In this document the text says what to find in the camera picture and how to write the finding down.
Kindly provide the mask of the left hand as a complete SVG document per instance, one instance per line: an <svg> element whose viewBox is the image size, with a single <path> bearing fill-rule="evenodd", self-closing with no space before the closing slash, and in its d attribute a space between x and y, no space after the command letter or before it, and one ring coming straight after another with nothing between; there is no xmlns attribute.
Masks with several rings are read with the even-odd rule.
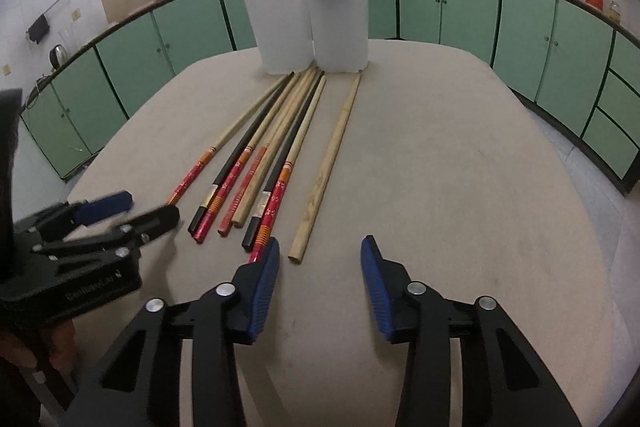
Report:
<svg viewBox="0 0 640 427"><path fill-rule="evenodd" d="M1 358L20 369L34 369L37 357L15 335L2 332ZM36 335L36 346L47 353L52 367L64 375L70 375L77 359L76 329L72 320Z"/></svg>

